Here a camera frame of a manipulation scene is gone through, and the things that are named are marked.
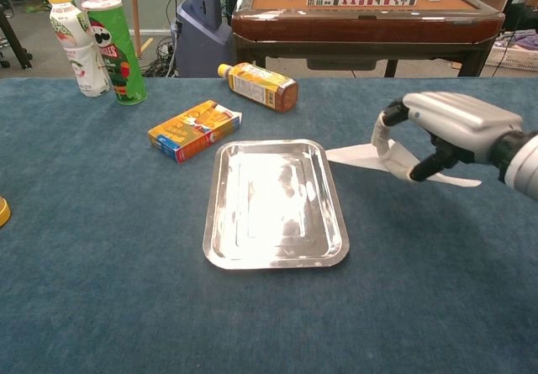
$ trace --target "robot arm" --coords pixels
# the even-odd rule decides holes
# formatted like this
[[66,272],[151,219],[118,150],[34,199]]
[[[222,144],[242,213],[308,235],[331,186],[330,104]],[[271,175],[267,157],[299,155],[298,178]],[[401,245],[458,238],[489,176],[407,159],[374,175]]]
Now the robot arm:
[[538,132],[522,132],[522,118],[476,98],[450,92],[407,94],[379,115],[372,144],[381,157],[390,151],[390,128],[409,119],[425,129],[435,153],[416,166],[389,168],[421,182],[458,161],[491,164],[499,180],[538,200]]

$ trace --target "juice bottle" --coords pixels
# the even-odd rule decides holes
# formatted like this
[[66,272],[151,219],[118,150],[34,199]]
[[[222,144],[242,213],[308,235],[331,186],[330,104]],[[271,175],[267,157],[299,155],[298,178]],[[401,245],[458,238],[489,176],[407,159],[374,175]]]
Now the juice bottle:
[[232,91],[278,112],[289,111],[297,102],[298,84],[293,79],[273,71],[250,63],[240,63],[237,66],[222,64],[218,74],[228,79]]
[[90,23],[85,13],[71,0],[49,0],[50,23],[66,51],[75,72],[76,82],[87,97],[97,97],[109,89],[108,74],[101,66],[101,55],[93,43]]

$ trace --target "white bottle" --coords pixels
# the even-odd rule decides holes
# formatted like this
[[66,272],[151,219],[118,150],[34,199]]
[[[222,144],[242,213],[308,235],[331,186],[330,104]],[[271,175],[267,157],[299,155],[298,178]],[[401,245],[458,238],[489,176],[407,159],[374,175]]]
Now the white bottle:
[[87,15],[71,0],[49,0],[52,5],[50,23],[66,51],[81,92],[97,97],[110,88],[108,73],[93,42]]

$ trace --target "silver tray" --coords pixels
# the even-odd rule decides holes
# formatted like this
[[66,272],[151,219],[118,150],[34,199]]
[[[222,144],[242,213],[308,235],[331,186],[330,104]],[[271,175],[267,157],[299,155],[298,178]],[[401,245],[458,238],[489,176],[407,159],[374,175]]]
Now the silver tray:
[[224,269],[333,266],[349,239],[325,151],[310,140],[217,151],[203,252]]

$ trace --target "green can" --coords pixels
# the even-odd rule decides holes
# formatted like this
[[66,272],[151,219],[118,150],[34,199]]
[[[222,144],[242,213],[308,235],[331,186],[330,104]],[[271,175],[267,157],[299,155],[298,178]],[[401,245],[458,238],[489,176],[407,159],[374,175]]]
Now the green can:
[[144,101],[148,94],[121,0],[86,0],[82,8],[87,11],[119,103],[131,105]]

